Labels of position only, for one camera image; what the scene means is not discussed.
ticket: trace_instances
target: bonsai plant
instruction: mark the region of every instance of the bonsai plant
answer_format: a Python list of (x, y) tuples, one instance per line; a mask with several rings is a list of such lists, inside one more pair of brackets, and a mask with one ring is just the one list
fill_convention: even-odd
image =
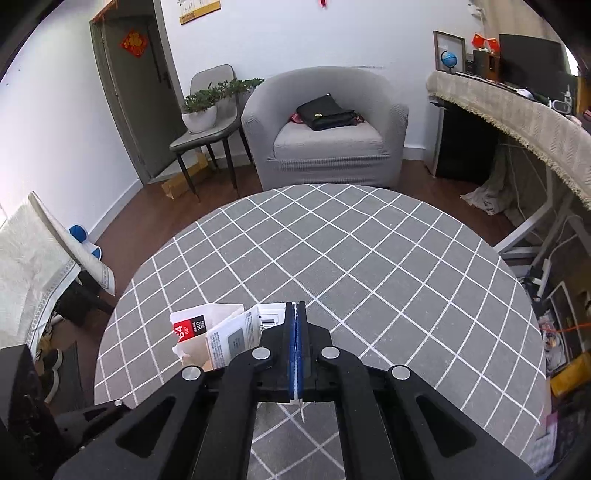
[(183, 122), (192, 134), (210, 129), (216, 123), (217, 103), (224, 98), (241, 93), (252, 92), (264, 80), (225, 80), (206, 90), (187, 95), (183, 105)]

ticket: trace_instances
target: round table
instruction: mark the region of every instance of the round table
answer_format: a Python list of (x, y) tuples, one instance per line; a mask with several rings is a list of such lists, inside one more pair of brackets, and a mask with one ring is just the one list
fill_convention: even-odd
[[(407, 364), (518, 456), (542, 414), (529, 299), (499, 255), (438, 209), (390, 190), (297, 185), (217, 209), (138, 270), (103, 337), (95, 403), (133, 407), (176, 374), (170, 312), (300, 301), (367, 365)], [(344, 476), (332, 404), (261, 404), (249, 477)]]

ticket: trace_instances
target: barcode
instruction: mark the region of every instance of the barcode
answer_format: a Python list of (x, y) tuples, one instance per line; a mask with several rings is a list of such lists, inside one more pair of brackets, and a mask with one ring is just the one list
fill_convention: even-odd
[(261, 331), (274, 327), (275, 326), (275, 320), (261, 320)]

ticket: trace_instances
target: computer mouse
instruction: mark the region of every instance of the computer mouse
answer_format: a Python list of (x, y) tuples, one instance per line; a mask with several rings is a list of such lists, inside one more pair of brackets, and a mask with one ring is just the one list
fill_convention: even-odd
[(521, 95), (522, 97), (534, 100), (534, 96), (531, 94), (531, 92), (524, 88), (520, 88), (519, 90), (517, 90), (517, 95)]

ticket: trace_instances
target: silver screw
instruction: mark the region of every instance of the silver screw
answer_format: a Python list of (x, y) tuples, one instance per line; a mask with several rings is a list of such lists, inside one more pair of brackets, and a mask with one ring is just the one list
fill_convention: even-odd
[(324, 358), (337, 358), (340, 355), (340, 350), (335, 346), (325, 346), (321, 353)]
[(197, 380), (201, 376), (201, 369), (199, 367), (186, 367), (181, 375), (185, 380)]
[(268, 348), (260, 346), (252, 351), (252, 356), (257, 360), (267, 360), (271, 356), (271, 351)]
[(408, 380), (410, 378), (410, 370), (404, 365), (397, 365), (392, 369), (392, 376), (397, 380)]

